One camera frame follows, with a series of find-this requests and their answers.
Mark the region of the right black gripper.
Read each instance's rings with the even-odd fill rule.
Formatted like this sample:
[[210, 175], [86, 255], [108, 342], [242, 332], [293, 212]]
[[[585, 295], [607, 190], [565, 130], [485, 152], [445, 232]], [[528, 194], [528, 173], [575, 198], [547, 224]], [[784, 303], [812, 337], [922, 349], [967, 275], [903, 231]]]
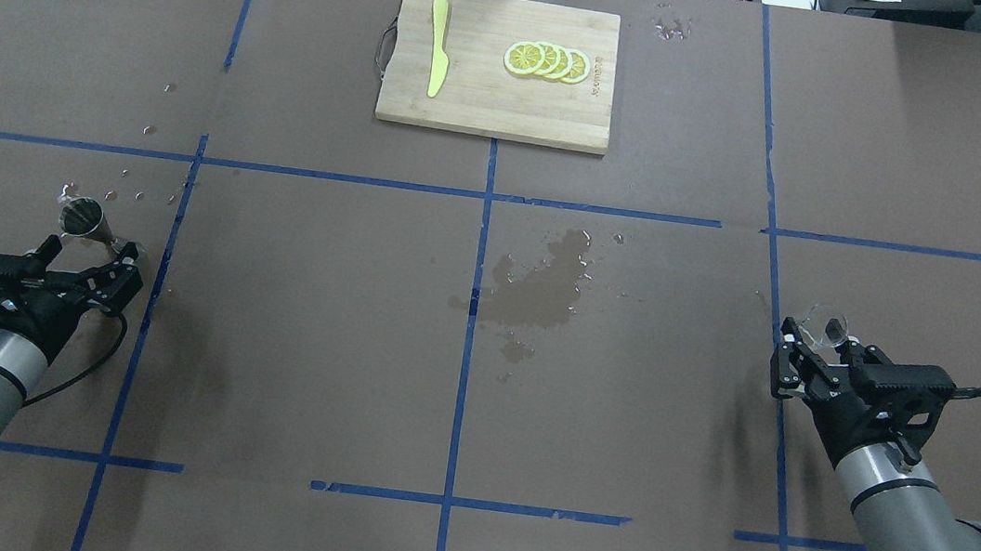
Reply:
[[888, 363], [880, 348], [848, 336], [841, 361], [830, 365], [807, 344], [797, 319], [785, 317], [779, 331], [769, 365], [771, 396], [789, 400], [803, 393], [832, 467], [873, 443], [896, 446], [906, 467], [922, 461], [923, 445], [937, 427], [939, 396], [869, 398], [857, 392], [853, 378], [861, 365]]

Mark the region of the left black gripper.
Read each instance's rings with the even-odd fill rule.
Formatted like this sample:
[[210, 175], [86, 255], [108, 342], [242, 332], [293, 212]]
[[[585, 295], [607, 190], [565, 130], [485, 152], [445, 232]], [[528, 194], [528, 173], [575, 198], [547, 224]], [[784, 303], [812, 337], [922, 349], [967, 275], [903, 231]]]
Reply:
[[[50, 234], [33, 249], [33, 260], [50, 265], [62, 250], [61, 238]], [[102, 266], [80, 273], [46, 269], [42, 280], [0, 291], [0, 330], [29, 339], [41, 352], [59, 354], [89, 308], [124, 311], [132, 303], [143, 288], [142, 256], [138, 243], [123, 243]]]

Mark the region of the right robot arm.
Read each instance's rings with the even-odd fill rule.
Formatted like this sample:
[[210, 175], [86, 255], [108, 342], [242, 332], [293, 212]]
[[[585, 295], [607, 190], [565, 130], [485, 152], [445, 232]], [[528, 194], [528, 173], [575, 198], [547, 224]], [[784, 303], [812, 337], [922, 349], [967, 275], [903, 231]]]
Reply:
[[941, 366], [891, 361], [839, 319], [825, 328], [830, 363], [807, 329], [781, 321], [771, 395], [811, 413], [865, 549], [981, 551], [981, 523], [953, 515], [922, 453], [946, 404], [981, 399], [981, 387], [957, 386]]

